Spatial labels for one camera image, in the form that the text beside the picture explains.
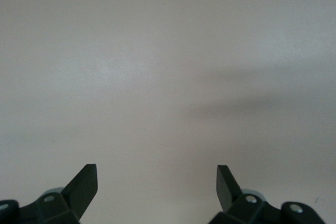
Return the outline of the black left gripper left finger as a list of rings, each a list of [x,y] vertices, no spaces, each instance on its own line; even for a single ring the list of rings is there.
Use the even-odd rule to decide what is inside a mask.
[[[1,223],[80,223],[97,191],[97,166],[87,164],[64,188],[50,189],[27,206],[1,200]]]

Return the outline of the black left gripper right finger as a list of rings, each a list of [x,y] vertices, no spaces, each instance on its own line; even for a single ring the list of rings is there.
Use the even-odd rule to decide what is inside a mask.
[[[222,211],[210,223],[325,223],[301,202],[288,201],[277,209],[258,192],[242,190],[226,165],[217,167],[216,192]]]

